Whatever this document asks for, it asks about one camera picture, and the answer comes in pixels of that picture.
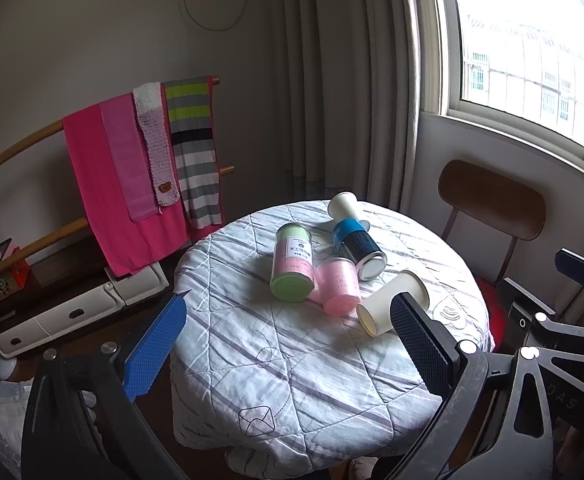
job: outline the tablecloth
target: tablecloth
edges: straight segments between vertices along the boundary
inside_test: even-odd
[[[410,218],[362,206],[388,256],[386,270],[360,284],[362,296],[409,269],[428,289],[431,317],[491,350],[485,303],[461,257]],[[254,478],[405,452],[441,401],[395,332],[371,338],[355,312],[335,318],[315,301],[272,296],[275,235],[291,221],[310,229],[315,264],[338,254],[327,202],[298,202],[228,224],[176,269],[175,291],[191,291],[170,359],[175,438],[194,449],[229,446],[230,468]]]

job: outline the blue and black canister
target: blue and black canister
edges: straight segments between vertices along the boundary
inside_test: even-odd
[[[346,218],[336,224],[332,241],[343,256],[355,263],[361,281],[373,280],[386,268],[386,254],[354,218]]]

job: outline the towel rack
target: towel rack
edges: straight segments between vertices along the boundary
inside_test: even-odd
[[[212,78],[212,84],[218,85],[221,80],[218,77]],[[37,142],[42,141],[43,139],[47,139],[48,137],[53,136],[56,133],[59,133],[63,130],[63,122],[61,120],[54,121],[48,126],[44,126],[40,130],[37,130],[33,134],[28,135],[24,139],[21,139],[19,142],[16,142],[6,150],[0,153],[0,165],[5,164],[8,160],[10,160],[13,156],[18,155],[24,150],[27,150],[29,147],[34,146]],[[219,174],[221,176],[227,175],[229,173],[234,172],[234,166],[232,164],[228,166],[221,166],[219,168]],[[88,228],[89,224],[85,218],[79,218],[73,222],[70,222],[67,225],[64,225],[60,229],[57,229],[53,233],[45,235],[43,238],[40,238],[31,244],[26,245],[24,248],[20,249],[18,252],[14,253],[12,256],[8,256],[5,260],[0,261],[0,274],[11,267],[16,262],[20,262],[24,258],[28,256],[32,256],[32,254],[38,253],[39,251],[45,249],[46,247],[50,247],[50,245],[63,240],[64,238],[69,237],[70,235],[82,231],[85,228]]]

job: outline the cable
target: cable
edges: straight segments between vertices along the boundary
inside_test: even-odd
[[[183,1],[183,7],[185,8],[185,12],[187,13],[188,17],[192,20],[192,22],[194,22],[195,25],[197,25],[198,27],[202,28],[203,30],[207,30],[209,32],[227,32],[228,30],[230,30],[231,28],[233,28],[237,23],[239,23],[241,21],[243,15],[245,14],[245,8],[248,5],[248,0],[243,0],[243,4],[241,6],[241,10],[240,10],[239,14],[234,19],[234,21],[232,23],[230,23],[230,25],[228,25],[227,27],[212,28],[212,27],[206,27],[201,22],[199,22],[194,16],[192,16],[192,14],[190,12],[190,9],[188,8],[188,2],[187,2],[187,0],[182,0],[182,1]]]

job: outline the paper cup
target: paper cup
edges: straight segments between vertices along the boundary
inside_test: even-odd
[[[328,204],[328,215],[334,218],[337,223],[346,218],[354,218],[363,225],[366,231],[370,231],[370,222],[366,220],[361,204],[358,202],[354,193],[344,191],[335,195]]]
[[[410,270],[402,270],[391,282],[358,304],[358,322],[368,335],[376,337],[392,330],[390,304],[400,292],[409,292],[423,310],[429,308],[430,295],[423,282]]]

